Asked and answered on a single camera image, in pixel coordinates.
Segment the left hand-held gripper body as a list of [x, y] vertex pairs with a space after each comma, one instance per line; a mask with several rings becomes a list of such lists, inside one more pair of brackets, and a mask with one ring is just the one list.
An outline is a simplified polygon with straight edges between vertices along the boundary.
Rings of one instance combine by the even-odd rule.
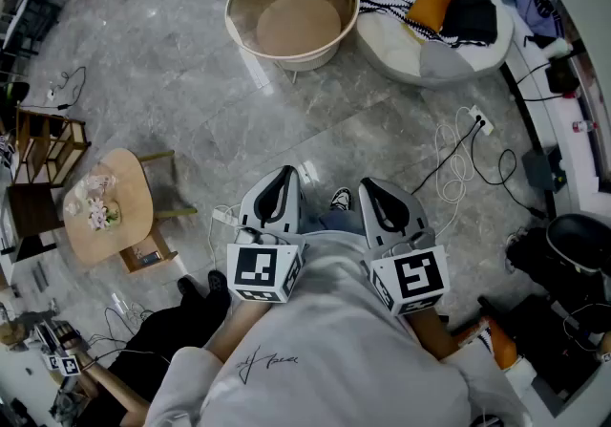
[[288, 301], [304, 267], [303, 203], [291, 165], [264, 176], [244, 195], [235, 241], [226, 251], [228, 287], [239, 299]]

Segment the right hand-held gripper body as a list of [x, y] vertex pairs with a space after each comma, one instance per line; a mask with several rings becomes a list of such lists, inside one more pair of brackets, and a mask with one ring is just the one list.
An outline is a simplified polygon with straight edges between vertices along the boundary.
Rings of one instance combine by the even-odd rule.
[[359, 184], [369, 281], [394, 316], [434, 306], [450, 290], [447, 254], [421, 202], [375, 178]]

